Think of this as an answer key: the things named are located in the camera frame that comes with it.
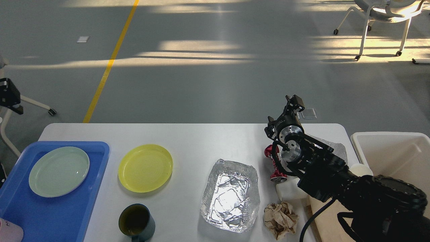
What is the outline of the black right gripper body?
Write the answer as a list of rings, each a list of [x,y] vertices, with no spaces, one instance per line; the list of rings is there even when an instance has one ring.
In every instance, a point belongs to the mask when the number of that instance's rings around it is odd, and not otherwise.
[[[284,142],[286,136],[292,133],[304,133],[304,129],[296,115],[281,115],[278,119],[268,116],[266,136],[275,141]]]

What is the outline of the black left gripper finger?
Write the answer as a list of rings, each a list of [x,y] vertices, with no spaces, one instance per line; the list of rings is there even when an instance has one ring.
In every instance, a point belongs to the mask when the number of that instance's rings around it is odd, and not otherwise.
[[[2,78],[0,80],[0,105],[18,115],[23,115],[24,109],[20,103],[20,92],[15,84],[9,78]]]

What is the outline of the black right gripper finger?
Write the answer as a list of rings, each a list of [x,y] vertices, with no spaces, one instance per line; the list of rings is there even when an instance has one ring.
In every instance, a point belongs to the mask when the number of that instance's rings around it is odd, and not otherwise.
[[[295,98],[295,95],[293,95],[293,96],[286,95],[285,98],[286,98],[287,103],[284,106],[284,110],[282,112],[282,115],[283,116],[294,115],[294,110],[295,110],[294,98]]]
[[[291,106],[292,106],[292,113],[297,114],[299,112],[302,112],[305,110],[305,105],[303,103],[302,98],[300,98],[298,95],[293,95],[291,98]]]

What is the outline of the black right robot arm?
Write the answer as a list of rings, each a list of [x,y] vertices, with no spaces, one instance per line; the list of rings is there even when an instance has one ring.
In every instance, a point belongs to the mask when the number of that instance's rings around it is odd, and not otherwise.
[[[400,179],[352,173],[331,146],[305,133],[298,119],[304,110],[299,96],[286,95],[283,112],[277,119],[268,116],[264,129],[273,141],[265,153],[275,170],[298,177],[301,190],[325,203],[305,223],[299,240],[315,218],[338,201],[348,210],[337,214],[338,222],[356,242],[428,242],[426,194]]]

